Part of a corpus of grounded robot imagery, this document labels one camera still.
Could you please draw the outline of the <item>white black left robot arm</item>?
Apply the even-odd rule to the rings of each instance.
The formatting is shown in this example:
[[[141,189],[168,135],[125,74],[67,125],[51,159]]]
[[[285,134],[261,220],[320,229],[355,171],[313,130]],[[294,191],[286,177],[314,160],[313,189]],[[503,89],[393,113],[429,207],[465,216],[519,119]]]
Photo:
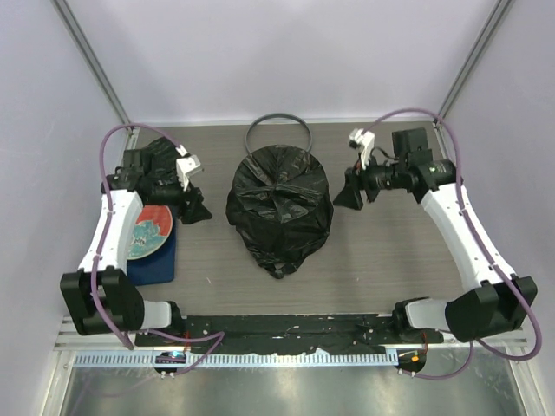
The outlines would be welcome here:
[[[123,164],[101,185],[101,214],[91,244],[74,272],[65,273],[60,290],[80,335],[112,333],[126,348],[129,334],[154,329],[167,346],[178,344],[184,323],[174,318],[173,302],[150,302],[127,276],[127,256],[136,220],[144,207],[166,205],[183,224],[211,218],[201,190],[191,177],[201,172],[197,156],[183,146],[162,153],[126,151]]]

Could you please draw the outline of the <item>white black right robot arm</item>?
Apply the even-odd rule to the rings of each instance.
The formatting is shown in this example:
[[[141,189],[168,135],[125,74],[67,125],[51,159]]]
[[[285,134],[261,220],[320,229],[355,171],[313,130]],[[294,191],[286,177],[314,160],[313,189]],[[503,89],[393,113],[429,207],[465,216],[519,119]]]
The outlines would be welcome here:
[[[423,329],[451,333],[458,341],[474,341],[521,328],[526,311],[519,299],[532,303],[538,293],[529,276],[519,277],[495,249],[456,183],[449,159],[435,159],[424,128],[392,134],[394,153],[378,162],[375,135],[358,128],[349,145],[358,153],[345,171],[345,185],[333,203],[361,210],[385,190],[405,190],[432,218],[460,274],[463,294],[451,301],[429,297],[395,305],[391,329],[396,339],[413,341]]]

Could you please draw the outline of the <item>black trash bag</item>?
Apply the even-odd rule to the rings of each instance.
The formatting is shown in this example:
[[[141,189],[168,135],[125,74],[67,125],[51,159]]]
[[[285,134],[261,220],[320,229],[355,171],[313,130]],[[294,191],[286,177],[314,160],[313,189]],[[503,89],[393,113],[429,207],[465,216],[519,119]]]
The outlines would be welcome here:
[[[330,236],[329,181],[310,152],[259,148],[239,163],[225,214],[257,265],[275,279],[298,271]]]

